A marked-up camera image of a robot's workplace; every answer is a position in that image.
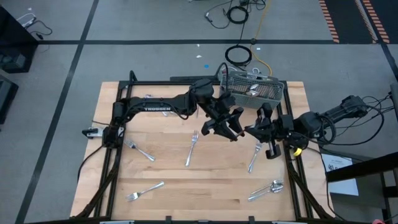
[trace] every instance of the yellow cable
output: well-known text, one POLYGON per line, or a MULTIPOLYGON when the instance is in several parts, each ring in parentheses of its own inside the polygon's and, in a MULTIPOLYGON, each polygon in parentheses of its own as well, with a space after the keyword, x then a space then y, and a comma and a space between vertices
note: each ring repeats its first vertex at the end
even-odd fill
MULTIPOLYGON (((270 5, 270 4, 271 4, 271 0, 268 0, 268 1, 267 1, 267 4, 266 4, 266 8, 265 8, 264 11, 262 12, 262 16, 261 16, 261 21, 260 21, 260 24, 259 24, 259 28, 258 28, 258 30, 257 30, 256 36, 254 37, 255 39, 257 39, 257 36, 258 36, 259 33, 260 33, 262 21, 264 20, 264 18, 265 18, 265 16, 266 16, 266 12, 268 11, 268 8, 269 8, 269 5, 270 5)), ((272 69, 271 69, 271 66, 269 66, 267 63, 265 63, 264 61, 262 61, 261 59, 259 59, 259 58, 257 57, 257 55, 253 52, 253 50, 251 49, 251 47, 252 47, 252 45, 250 45, 251 54, 252 54, 259 62, 263 63, 263 64, 268 68, 268 70, 269 70, 269 76, 272 76, 272 69)))

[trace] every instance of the black metal frame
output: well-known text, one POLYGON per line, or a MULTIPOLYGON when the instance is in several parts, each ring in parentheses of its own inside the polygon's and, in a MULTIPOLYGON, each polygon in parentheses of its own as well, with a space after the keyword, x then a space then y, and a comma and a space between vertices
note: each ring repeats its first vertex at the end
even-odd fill
MULTIPOLYGON (((151 82, 151 81, 143 81, 139 82, 137 81, 137 78, 133 73, 130 73, 130 80, 129 81, 120 81, 118 85, 118 93, 116 100, 120 100, 122 98, 122 93, 124 89, 127 88, 127 95, 130 96, 132 92, 132 87, 134 85, 191 85, 195 80, 197 80, 197 77, 192 77, 192 79, 185 79, 182 78, 179 81, 178 77, 171 78, 173 81, 159 81, 159 82, 151 82)), ((214 85, 219 85, 220 82, 214 81, 214 85)), ((290 104, 290 96, 289 96, 289 91, 287 88, 287 83, 284 82, 285 84, 285 89, 284 89, 284 100, 285 100, 285 105, 287 109, 288 114, 292 114, 292 107, 290 104)), ((282 107, 279 104, 277 107, 277 112, 278 115, 282 115, 282 107)), ((290 155, 290 149, 283 144, 283 150, 285 153, 285 161, 287 164, 287 168, 289 169, 294 169, 291 162, 292 158, 290 155)), ((116 149, 116 155, 115 155, 115 160, 113 167, 110 172, 108 172, 109 169, 109 163, 111 160, 111 153, 112 149, 107 148, 106 149, 106 154, 104 157, 104 164, 103 164, 103 170, 101 173, 101 179, 99 183, 99 189, 93 199, 91 200, 91 210, 84 209, 79 215, 76 217, 71 217, 71 219, 68 220, 57 220, 57 221, 50 221, 50 222, 38 222, 36 224, 42 223, 42 224, 61 224, 61 223, 100 223, 100 222, 105 222, 105 221, 111 221, 111 215, 113 211, 113 202, 114 202, 114 196, 116 193, 116 184, 117 184, 117 179, 118 179, 118 171, 119 171, 119 166, 120 166, 120 161, 121 161, 121 153, 122 153, 122 147, 118 147, 116 149), (107 207, 106 207, 106 215, 101 216, 101 207, 103 203, 103 192, 108 188, 108 185, 110 183, 110 190, 109 190, 109 198, 107 202, 107 207)), ((301 184, 303 184, 303 187, 307 187, 306 179, 305 179, 305 173, 304 173, 304 168, 303 168, 303 162, 302 158, 300 156, 296 157, 296 163, 297 163, 297 169, 298 169, 298 175, 301 181, 301 184)), ((314 218, 313 217, 313 212, 312 212, 312 206, 311 206, 311 201, 314 201, 314 198, 306 198, 304 197, 304 203, 305 203, 305 208, 306 208, 306 213, 307 217, 302 217, 301 216, 301 210, 300 210, 300 205, 299 205, 299 198, 297 195, 297 188, 296 188, 296 181, 294 178, 292 178, 289 175, 289 185, 290 185, 290 192, 292 194, 292 203, 294 206, 294 214, 295 214, 295 221, 293 222, 305 222, 305 223, 332 223, 332 224, 365 224, 361 222, 346 222, 346 221, 340 221, 340 220, 334 220, 334 219, 319 219, 319 218, 314 218)), ((259 222, 255 221, 254 217, 248 217, 247 221, 210 221, 210 220, 198 220, 198 221, 172 221, 172 217, 167 216, 165 220, 134 220, 134 223, 166 223, 166 224, 171 224, 171 223, 186 223, 186 224, 191 224, 191 223, 248 223, 248 224, 255 224, 255 223, 262 223, 262 224, 268 224, 272 223, 271 221, 266 221, 266 222, 259 222)))

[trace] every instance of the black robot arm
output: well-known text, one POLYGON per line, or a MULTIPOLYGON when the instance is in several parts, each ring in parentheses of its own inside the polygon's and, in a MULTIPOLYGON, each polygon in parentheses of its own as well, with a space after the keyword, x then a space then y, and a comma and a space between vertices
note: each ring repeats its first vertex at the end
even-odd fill
POLYGON ((173 111, 182 119, 188 119, 197 110, 199 105, 206 117, 201 133, 207 135, 210 130, 214 134, 237 141, 238 136, 244 136, 239 117, 242 108, 236 108, 231 114, 230 108, 235 105, 235 99, 230 92, 225 92, 219 98, 214 98, 214 89, 209 79, 202 79, 192 84, 185 94, 173 98, 125 98, 113 103, 111 124, 103 133, 103 144, 116 147, 120 144, 119 128, 133 119, 140 112, 173 111))
POLYGON ((345 118, 362 118, 367 115, 367 106, 358 96, 349 96, 341 104, 322 114, 306 112, 296 119, 292 115, 282 115, 271 121, 272 108, 264 103, 257 111, 254 125, 246 126, 244 130, 260 142, 269 142, 270 151, 267 157, 273 159, 280 155, 279 146, 275 141, 285 140, 292 148, 305 149, 308 139, 324 139, 324 130, 345 118))

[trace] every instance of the yellow clip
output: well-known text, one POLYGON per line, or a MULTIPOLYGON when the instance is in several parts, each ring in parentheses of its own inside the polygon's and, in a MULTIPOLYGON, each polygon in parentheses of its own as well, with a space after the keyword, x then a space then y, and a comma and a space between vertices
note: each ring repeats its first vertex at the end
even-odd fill
POLYGON ((294 151, 293 156, 299 156, 302 151, 303 151, 303 149, 297 148, 296 151, 294 151))

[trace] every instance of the table frame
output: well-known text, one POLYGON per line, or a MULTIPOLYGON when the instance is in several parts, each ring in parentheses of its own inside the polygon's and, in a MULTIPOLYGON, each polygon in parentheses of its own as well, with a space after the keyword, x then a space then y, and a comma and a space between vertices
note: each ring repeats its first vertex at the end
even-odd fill
MULTIPOLYGON (((186 78, 181 78, 178 79, 178 77, 172 77, 171 80, 173 81, 143 81, 139 82, 134 74, 133 71, 130 71, 130 79, 128 81, 119 81, 118 85, 118 93, 116 95, 116 101, 122 99, 122 92, 124 89, 127 88, 127 95, 130 96, 132 92, 132 88, 134 85, 191 85, 195 80, 201 79, 201 78, 206 78, 206 77, 190 77, 190 79, 186 78)), ((289 97, 289 91, 287 88, 287 83, 286 81, 282 81, 285 84, 284 88, 284 100, 285 100, 285 105, 287 109, 287 114, 292 114, 292 106, 290 104, 290 97, 289 97)), ((219 85, 219 81, 213 81, 214 85, 219 85)), ((279 104, 277 106, 277 112, 278 116, 282 115, 282 107, 279 104)), ((89 204, 83 209, 81 213, 79 213, 75 217, 70 217, 68 220, 55 220, 55 221, 49 221, 49 222, 40 222, 41 224, 63 224, 63 223, 92 223, 92 224, 100 224, 111 220, 112 216, 112 211, 113 211, 113 203, 114 203, 114 196, 116 194, 116 184, 118 180, 118 172, 119 172, 119 165, 121 162, 121 153, 122 153, 122 145, 119 146, 116 149, 116 155, 114 158, 114 163, 109 170, 109 163, 111 161, 111 153, 113 148, 107 148, 106 149, 106 154, 104 157, 104 164, 103 164, 103 170, 101 173, 101 178, 100 178, 100 183, 99 183, 99 189, 93 196, 93 198, 90 200, 89 204), (105 216, 100 216, 101 212, 101 206, 102 206, 102 201, 103 201, 103 194, 110 185, 109 189, 109 198, 107 202, 107 207, 106 207, 106 214, 105 216)), ((288 146, 283 144, 283 151, 285 153, 285 161, 287 165, 287 170, 289 173, 289 183, 290 183, 290 193, 292 194, 292 203, 294 206, 294 213, 295 213, 295 218, 296 221, 290 221, 290 222, 284 222, 284 223, 294 223, 294 222, 304 222, 308 224, 315 224, 315 223, 330 223, 330 224, 361 224, 360 222, 346 222, 346 221, 340 221, 340 220, 335 220, 332 216, 327 214, 322 207, 319 205, 319 203, 315 200, 315 197, 311 194, 311 192, 307 189, 307 181, 305 178, 305 173, 304 173, 304 168, 303 168, 303 161, 301 156, 296 157, 296 163, 297 163, 297 169, 298 172, 295 170, 293 166, 293 160, 290 155, 290 149, 288 146), (300 205, 299 205, 299 198, 297 195, 297 188, 296 184, 300 187, 301 191, 303 192, 304 195, 304 204, 305 204, 305 209, 307 216, 302 217, 301 212, 300 212, 300 205), (314 218, 313 217, 313 212, 312 210, 316 211, 318 216, 320 218, 314 218)), ((172 221, 171 216, 166 216, 165 220, 125 220, 125 221, 118 221, 118 224, 133 224, 133 223, 164 223, 164 224, 171 224, 171 223, 181 223, 181 224, 189 224, 189 223, 236 223, 236 224, 243 224, 243 223, 248 223, 248 224, 255 224, 255 223, 263 223, 263 224, 271 224, 274 223, 273 221, 265 221, 265 222, 259 222, 255 221, 255 218, 253 216, 248 217, 247 221, 211 221, 211 220, 190 220, 190 221, 172 221)))

